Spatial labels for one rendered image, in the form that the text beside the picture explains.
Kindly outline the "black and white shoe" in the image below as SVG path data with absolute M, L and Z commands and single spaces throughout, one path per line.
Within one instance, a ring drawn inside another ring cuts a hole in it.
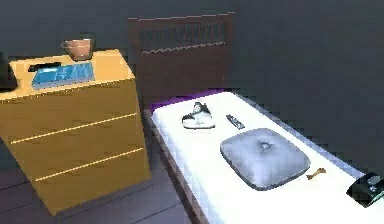
M 194 104 L 193 110 L 182 117 L 182 126 L 186 129 L 211 129 L 215 122 L 207 105 L 201 102 Z

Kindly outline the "grey remote control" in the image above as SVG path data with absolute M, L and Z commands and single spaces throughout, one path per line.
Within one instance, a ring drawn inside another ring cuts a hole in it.
M 227 114 L 226 115 L 226 118 L 227 120 L 233 125 L 235 126 L 238 130 L 241 130 L 244 128 L 244 125 L 235 117 L 233 117 L 232 115 L 230 114 Z

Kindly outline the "grey square pillow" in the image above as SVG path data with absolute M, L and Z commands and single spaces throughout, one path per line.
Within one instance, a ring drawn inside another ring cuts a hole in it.
M 220 152 L 235 173 L 251 188 L 271 190 L 304 174 L 309 157 L 279 133 L 258 128 L 232 136 Z

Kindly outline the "brown wooden bed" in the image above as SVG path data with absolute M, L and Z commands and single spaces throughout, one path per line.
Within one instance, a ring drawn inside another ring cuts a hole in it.
M 128 21 L 144 116 L 169 174 L 197 216 L 194 224 L 384 224 L 384 196 L 364 208 L 346 194 L 364 173 L 225 88 L 232 19 L 225 13 Z M 214 128 L 182 126 L 182 117 L 196 102 L 207 105 Z M 244 128 L 233 126 L 227 114 Z M 223 158 L 220 144 L 258 128 L 271 129 L 297 146 L 309 157 L 310 168 L 271 190 L 247 185 Z M 326 173 L 307 180 L 318 168 Z

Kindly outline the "yellow chest of drawers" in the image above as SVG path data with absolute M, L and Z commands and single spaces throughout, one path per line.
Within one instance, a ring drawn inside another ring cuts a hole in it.
M 51 214 L 150 179 L 135 76 L 119 50 L 94 53 L 95 78 L 35 90 L 34 60 L 11 62 L 0 138 Z

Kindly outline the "brown bowl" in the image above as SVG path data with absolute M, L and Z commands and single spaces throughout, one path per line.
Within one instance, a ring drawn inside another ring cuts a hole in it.
M 90 60 L 93 56 L 92 39 L 66 40 L 61 47 L 68 53 L 73 61 Z

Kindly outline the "blue book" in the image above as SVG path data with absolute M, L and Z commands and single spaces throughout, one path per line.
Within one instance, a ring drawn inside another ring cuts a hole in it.
M 92 64 L 80 63 L 39 69 L 32 79 L 31 86 L 38 90 L 94 80 Z

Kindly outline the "small brown bone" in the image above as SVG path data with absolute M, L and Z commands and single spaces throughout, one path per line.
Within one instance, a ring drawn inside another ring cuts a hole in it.
M 306 175 L 306 177 L 307 177 L 307 180 L 312 180 L 315 176 L 319 174 L 324 174 L 324 173 L 326 173 L 325 168 L 318 168 L 313 174 L 308 174 Z

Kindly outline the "black flat object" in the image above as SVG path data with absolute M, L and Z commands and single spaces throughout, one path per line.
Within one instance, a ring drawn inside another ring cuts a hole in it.
M 61 66 L 61 62 L 33 64 L 29 66 L 28 72 L 37 72 L 38 70 L 41 70 L 41 69 L 51 69 L 51 68 L 57 68 L 59 66 Z

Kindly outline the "black lamp base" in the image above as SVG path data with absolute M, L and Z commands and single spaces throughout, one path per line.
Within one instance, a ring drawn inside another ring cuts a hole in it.
M 17 87 L 18 83 L 13 69 L 0 52 L 0 93 L 14 91 Z

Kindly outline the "black box with dial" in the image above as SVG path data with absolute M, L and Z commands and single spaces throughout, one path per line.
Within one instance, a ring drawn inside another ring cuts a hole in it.
M 367 173 L 357 179 L 346 194 L 367 208 L 384 196 L 384 178 L 374 172 Z

